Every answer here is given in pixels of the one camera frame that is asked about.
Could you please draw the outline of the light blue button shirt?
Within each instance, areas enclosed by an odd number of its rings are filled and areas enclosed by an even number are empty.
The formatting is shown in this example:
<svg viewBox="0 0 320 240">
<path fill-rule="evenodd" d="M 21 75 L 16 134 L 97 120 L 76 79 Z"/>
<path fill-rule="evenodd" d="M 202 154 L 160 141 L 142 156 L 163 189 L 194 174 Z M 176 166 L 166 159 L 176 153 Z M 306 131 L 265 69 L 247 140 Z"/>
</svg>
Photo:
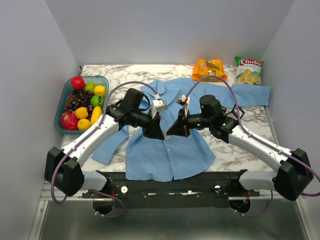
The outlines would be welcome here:
<svg viewBox="0 0 320 240">
<path fill-rule="evenodd" d="M 161 95 L 167 110 L 160 113 L 160 127 L 168 130 L 178 117 L 180 105 L 176 103 L 179 95 L 189 90 L 191 114 L 201 111 L 199 99 L 213 95 L 226 108 L 266 106 L 269 103 L 271 87 L 233 84 L 232 91 L 226 86 L 201 82 L 197 86 L 190 78 L 177 78 L 169 81 L 155 80 L 150 85 Z M 128 180 L 154 180 L 168 182 L 195 176 L 207 170 L 216 156 L 197 130 L 189 137 L 171 136 L 158 140 L 143 136 L 142 130 L 134 134 L 126 147 L 125 173 Z"/>
</svg>

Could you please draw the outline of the black brooch box red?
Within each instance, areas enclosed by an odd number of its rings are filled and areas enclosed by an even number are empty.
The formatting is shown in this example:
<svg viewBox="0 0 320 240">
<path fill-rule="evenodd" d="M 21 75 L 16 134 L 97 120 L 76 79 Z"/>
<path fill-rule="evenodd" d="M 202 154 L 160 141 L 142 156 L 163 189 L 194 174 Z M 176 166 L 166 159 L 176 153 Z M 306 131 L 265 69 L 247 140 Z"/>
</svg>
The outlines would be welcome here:
<svg viewBox="0 0 320 240">
<path fill-rule="evenodd" d="M 226 111 L 224 114 L 225 117 L 230 117 L 230 118 L 233 117 L 238 122 L 241 121 L 244 115 L 245 115 L 245 111 L 240 106 L 237 106 L 236 104 L 230 111 Z"/>
</svg>

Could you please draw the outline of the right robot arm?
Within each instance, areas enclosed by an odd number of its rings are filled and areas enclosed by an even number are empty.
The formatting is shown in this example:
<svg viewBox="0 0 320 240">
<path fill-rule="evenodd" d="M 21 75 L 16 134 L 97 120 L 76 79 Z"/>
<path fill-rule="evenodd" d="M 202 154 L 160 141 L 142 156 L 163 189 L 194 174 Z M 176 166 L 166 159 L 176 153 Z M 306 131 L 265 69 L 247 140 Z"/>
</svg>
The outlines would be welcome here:
<svg viewBox="0 0 320 240">
<path fill-rule="evenodd" d="M 177 120 L 166 132 L 168 136 L 188 137 L 192 129 L 209 129 L 217 139 L 237 146 L 267 164 L 270 171 L 246 170 L 230 183 L 230 191 L 241 196 L 247 190 L 278 192 L 287 200 L 295 201 L 313 180 L 307 153 L 297 148 L 290 150 L 265 140 L 225 114 L 226 108 L 213 95 L 199 99 L 199 114 L 190 114 L 189 98 L 181 95 L 182 105 Z"/>
</svg>

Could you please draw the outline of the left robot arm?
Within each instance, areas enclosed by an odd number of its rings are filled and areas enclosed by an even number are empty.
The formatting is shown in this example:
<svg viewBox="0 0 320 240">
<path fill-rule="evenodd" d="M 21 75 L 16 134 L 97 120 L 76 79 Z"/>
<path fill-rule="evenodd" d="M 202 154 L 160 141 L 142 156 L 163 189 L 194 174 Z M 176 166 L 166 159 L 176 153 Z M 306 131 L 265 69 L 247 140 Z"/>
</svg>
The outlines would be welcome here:
<svg viewBox="0 0 320 240">
<path fill-rule="evenodd" d="M 140 108 L 145 94 L 130 88 L 117 104 L 106 108 L 93 125 L 63 149 L 51 148 L 47 153 L 44 178 L 50 183 L 50 190 L 62 191 L 67 197 L 80 190 L 93 190 L 99 197 L 110 194 L 111 185 L 105 175 L 98 171 L 82 171 L 89 156 L 109 137 L 124 126 L 140 127 L 143 135 L 150 139 L 164 140 L 160 127 L 160 112 L 167 104 L 155 94 L 148 113 Z"/>
</svg>

